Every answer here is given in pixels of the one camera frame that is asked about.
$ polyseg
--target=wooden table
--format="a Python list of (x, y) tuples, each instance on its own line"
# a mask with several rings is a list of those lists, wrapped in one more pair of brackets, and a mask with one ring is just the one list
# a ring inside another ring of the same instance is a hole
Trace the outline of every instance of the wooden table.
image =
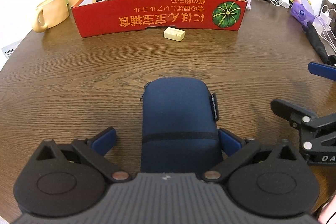
[[(73, 18), (45, 33), (30, 32), (0, 73), (0, 215), (20, 215), (13, 184), (44, 138), (69, 143), (116, 128), (108, 159), (139, 171), (142, 102), (146, 82), (196, 77), (217, 93), (218, 127), (263, 143), (298, 132), (273, 115), (274, 98), (318, 115), (335, 112), (335, 84), (311, 75), (318, 61), (300, 24), (283, 7), (254, 1), (238, 32), (186, 29), (182, 42), (163, 29), (82, 39)], [(311, 167), (320, 182), (316, 208), (336, 190), (336, 169)]]

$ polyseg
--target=navy blue pouch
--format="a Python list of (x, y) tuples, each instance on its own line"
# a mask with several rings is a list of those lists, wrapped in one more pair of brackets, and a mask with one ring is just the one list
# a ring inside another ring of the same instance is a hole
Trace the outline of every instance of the navy blue pouch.
[(141, 172), (203, 173), (223, 158), (215, 94), (194, 78), (160, 78), (143, 94)]

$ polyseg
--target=white charger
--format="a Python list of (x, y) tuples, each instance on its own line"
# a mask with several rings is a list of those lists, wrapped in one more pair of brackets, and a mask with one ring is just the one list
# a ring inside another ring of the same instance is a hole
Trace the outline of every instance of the white charger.
[(286, 9), (289, 8), (289, 0), (279, 0), (279, 4), (283, 7), (285, 7)]
[(329, 17), (329, 12), (325, 11), (320, 13), (320, 17), (324, 20), (324, 22), (328, 25), (325, 29), (327, 31), (330, 31), (330, 22), (331, 22), (331, 18)]

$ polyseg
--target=metal screw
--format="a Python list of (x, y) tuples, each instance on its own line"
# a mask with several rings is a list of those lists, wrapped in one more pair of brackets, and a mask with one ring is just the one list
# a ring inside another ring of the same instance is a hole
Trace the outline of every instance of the metal screw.
[(308, 116), (304, 116), (304, 117), (302, 118), (302, 121), (303, 121), (303, 122), (310, 122), (310, 118), (309, 118)]
[(115, 180), (125, 180), (128, 179), (129, 174), (125, 171), (117, 171), (112, 174), (112, 178)]
[(204, 173), (204, 177), (206, 179), (219, 179), (221, 177), (221, 173), (218, 171), (207, 171)]
[(313, 147), (313, 145), (311, 144), (311, 142), (304, 142), (303, 143), (303, 148), (306, 150), (311, 150)]

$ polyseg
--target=yellow mug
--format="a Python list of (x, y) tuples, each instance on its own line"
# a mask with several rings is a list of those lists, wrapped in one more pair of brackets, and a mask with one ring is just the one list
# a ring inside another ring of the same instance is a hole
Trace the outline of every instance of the yellow mug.
[(44, 32), (69, 16), (66, 0), (45, 0), (36, 7), (31, 24), (35, 32)]

